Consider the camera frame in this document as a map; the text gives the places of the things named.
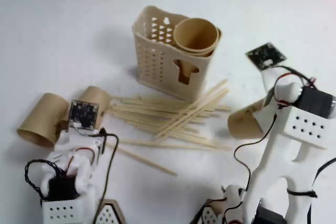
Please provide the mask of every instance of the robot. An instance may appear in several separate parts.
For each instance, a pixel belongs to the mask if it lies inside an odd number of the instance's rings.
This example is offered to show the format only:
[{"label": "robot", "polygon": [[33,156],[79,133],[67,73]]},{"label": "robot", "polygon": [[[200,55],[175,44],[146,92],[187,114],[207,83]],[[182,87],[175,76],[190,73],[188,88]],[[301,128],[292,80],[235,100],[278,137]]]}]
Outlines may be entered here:
[{"label": "robot", "polygon": [[[107,183],[101,196],[92,180],[104,155],[107,137],[114,136],[117,140],[108,169],[119,142],[118,136],[94,128],[97,113],[98,104],[73,101],[69,125],[61,131],[54,151],[46,160],[36,159],[26,165],[25,179],[40,194],[44,224],[125,223],[117,202],[104,200]],[[40,187],[28,177],[33,163],[43,163]]]},{"label": "robot", "polygon": [[[263,108],[253,110],[253,116],[264,134],[261,140],[254,143],[261,142],[266,136],[269,139],[259,166],[249,174],[246,188],[229,185],[223,190],[222,199],[213,200],[225,201],[221,213],[214,214],[210,201],[202,207],[198,221],[192,223],[307,223],[312,199],[317,198],[312,190],[316,171],[322,165],[325,150],[330,146],[329,132],[331,119],[336,115],[336,98],[318,90],[311,79],[306,79],[306,84],[302,80],[289,82],[287,76],[297,71],[285,68],[290,71],[272,80],[273,87],[264,99]],[[284,155],[291,141],[301,144],[297,157],[292,161],[286,160]],[[288,183],[289,207],[284,217],[261,203],[262,195],[280,177]]]}]

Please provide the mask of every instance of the white plastic bracket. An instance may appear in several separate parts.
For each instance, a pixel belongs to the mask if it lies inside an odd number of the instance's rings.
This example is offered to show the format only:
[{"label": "white plastic bracket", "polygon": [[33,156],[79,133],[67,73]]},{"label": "white plastic bracket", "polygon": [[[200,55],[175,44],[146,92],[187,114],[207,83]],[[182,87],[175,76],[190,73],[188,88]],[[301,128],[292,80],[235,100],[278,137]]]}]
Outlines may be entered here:
[{"label": "white plastic bracket", "polygon": [[[287,180],[292,191],[310,191],[323,151],[328,146],[330,121],[289,106],[279,110],[270,132],[263,157],[252,173],[249,190],[244,197],[245,223],[250,224],[259,201],[266,190],[280,177]],[[290,161],[285,153],[291,141],[301,142],[297,157]],[[289,195],[285,219],[288,224],[304,224],[312,198]]]}]

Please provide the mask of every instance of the cup rim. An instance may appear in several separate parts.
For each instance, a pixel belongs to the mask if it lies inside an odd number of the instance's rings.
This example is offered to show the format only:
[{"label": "cup rim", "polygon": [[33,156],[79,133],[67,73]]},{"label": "cup rim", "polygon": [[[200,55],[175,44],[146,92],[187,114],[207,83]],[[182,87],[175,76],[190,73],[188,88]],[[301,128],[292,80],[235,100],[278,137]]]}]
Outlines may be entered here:
[{"label": "cup rim", "polygon": [[[178,41],[176,41],[176,39],[175,39],[176,36],[175,35],[176,35],[176,30],[177,30],[178,26],[180,26],[181,24],[183,24],[183,23],[185,23],[185,22],[187,22],[189,20],[192,20],[192,19],[198,19],[198,20],[206,21],[207,23],[211,24],[216,29],[216,35],[217,35],[216,39],[215,39],[215,41],[209,47],[203,48],[203,49],[192,49],[192,48],[184,47]],[[216,47],[216,45],[218,43],[218,40],[219,40],[219,31],[218,31],[218,28],[213,23],[211,23],[209,20],[207,20],[207,19],[203,19],[203,18],[186,18],[186,19],[182,20],[181,22],[179,22],[175,26],[174,32],[173,32],[173,39],[174,39],[174,42],[177,45],[177,47],[179,47],[180,49],[183,49],[183,51],[202,54],[202,53],[206,53],[207,51],[211,51],[211,50],[213,50]]]}]

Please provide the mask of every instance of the circuit board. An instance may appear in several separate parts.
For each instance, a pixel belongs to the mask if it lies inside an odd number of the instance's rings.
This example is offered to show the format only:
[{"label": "circuit board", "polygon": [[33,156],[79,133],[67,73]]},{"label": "circuit board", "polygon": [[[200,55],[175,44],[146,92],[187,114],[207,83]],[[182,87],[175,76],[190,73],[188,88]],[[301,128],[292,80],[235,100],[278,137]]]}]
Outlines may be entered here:
[{"label": "circuit board", "polygon": [[246,56],[260,71],[287,59],[271,42],[247,52]]},{"label": "circuit board", "polygon": [[94,129],[96,125],[99,105],[73,100],[69,113],[69,127],[74,123],[81,123],[83,129]]}]

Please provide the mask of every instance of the black wire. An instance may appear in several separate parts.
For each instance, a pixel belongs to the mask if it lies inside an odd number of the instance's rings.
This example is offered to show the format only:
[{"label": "black wire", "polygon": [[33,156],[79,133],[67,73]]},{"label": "black wire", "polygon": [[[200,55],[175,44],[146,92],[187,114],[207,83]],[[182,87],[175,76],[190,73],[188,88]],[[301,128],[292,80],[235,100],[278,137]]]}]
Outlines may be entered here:
[{"label": "black wire", "polygon": [[101,132],[100,134],[97,134],[97,135],[91,135],[91,136],[92,136],[92,137],[103,136],[103,137],[104,137],[104,144],[106,143],[106,140],[107,140],[107,137],[108,137],[108,136],[114,136],[115,139],[116,139],[116,145],[114,146],[114,149],[113,149],[113,152],[112,152],[112,155],[111,155],[110,163],[109,163],[109,166],[108,166],[108,169],[107,169],[107,174],[106,174],[106,180],[105,180],[104,191],[103,191],[103,194],[102,194],[101,199],[100,199],[100,201],[99,201],[99,204],[98,204],[98,207],[97,207],[96,214],[94,215],[95,217],[94,217],[94,219],[93,219],[93,223],[96,223],[97,217],[98,217],[98,215],[99,215],[99,211],[100,211],[101,206],[102,206],[102,203],[103,203],[103,201],[104,201],[105,194],[106,194],[106,191],[107,191],[107,185],[108,185],[108,183],[109,183],[109,176],[110,176],[110,171],[111,171],[112,161],[113,161],[115,152],[116,152],[116,150],[117,150],[117,148],[118,148],[118,145],[119,145],[119,138],[118,138],[117,135],[112,134],[112,133],[106,133],[105,129],[102,129],[100,132]]},{"label": "black wire", "polygon": [[[317,177],[320,175],[320,173],[326,169],[329,165],[333,164],[336,162],[336,157],[329,160],[328,162],[326,162],[324,165],[322,165],[318,170],[317,170],[317,173],[316,173],[316,176],[315,176],[315,179],[314,179],[314,182],[313,182],[313,185],[315,183],[315,180],[317,179]],[[307,213],[307,224],[311,224],[311,204],[310,204],[310,207],[309,207],[309,211]]]},{"label": "black wire", "polygon": [[260,139],[260,140],[258,140],[258,141],[256,141],[256,142],[253,142],[253,143],[242,144],[242,145],[238,146],[238,147],[235,149],[234,153],[233,153],[233,156],[234,156],[235,160],[238,161],[239,163],[241,163],[242,165],[244,165],[244,166],[246,167],[246,169],[248,170],[248,181],[247,181],[247,185],[246,185],[246,189],[245,189],[245,191],[248,190],[248,186],[249,186],[249,184],[250,184],[250,180],[251,180],[251,170],[250,170],[250,168],[247,166],[247,164],[245,164],[243,161],[241,161],[241,160],[239,160],[239,159],[237,158],[236,153],[237,153],[237,151],[238,151],[240,148],[242,148],[242,147],[244,147],[244,146],[258,144],[258,143],[260,143],[262,140],[264,140],[264,139],[266,138],[266,136],[269,134],[269,132],[271,131],[271,129],[273,128],[273,125],[274,125],[276,119],[277,119],[277,115],[274,114],[273,122],[272,122],[270,128],[268,129],[268,131],[266,132],[266,134],[262,137],[262,139]]},{"label": "black wire", "polygon": [[224,215],[223,215],[223,221],[224,221],[224,224],[227,224],[227,221],[226,221],[226,213],[228,212],[228,211],[230,211],[230,210],[233,210],[233,209],[236,209],[236,208],[238,208],[238,207],[240,207],[241,205],[242,205],[242,201],[237,205],[237,206],[235,206],[235,207],[229,207],[228,209],[226,209],[225,210],[225,212],[224,212]]},{"label": "black wire", "polygon": [[311,87],[311,88],[314,88],[314,89],[317,89],[315,84],[307,77],[305,76],[303,73],[300,73],[299,71],[295,70],[294,68],[290,68],[290,67],[287,67],[287,66],[283,66],[283,65],[277,65],[277,66],[274,66],[273,68],[284,68],[284,69],[287,69],[289,72],[305,79],[308,83],[308,86]]},{"label": "black wire", "polygon": [[49,161],[49,160],[45,160],[45,159],[34,159],[34,160],[31,160],[29,161],[26,166],[25,166],[25,181],[35,190],[37,191],[37,193],[39,194],[40,196],[40,199],[41,200],[46,200],[47,197],[45,197],[41,191],[41,188],[36,186],[30,179],[29,179],[29,176],[28,176],[28,173],[29,173],[29,167],[31,164],[33,163],[45,163],[47,165],[49,165],[51,168],[53,168],[55,170],[55,173],[56,173],[56,176],[57,177],[60,177],[62,175],[64,175],[65,171],[62,170],[61,168],[59,168],[55,163]]}]

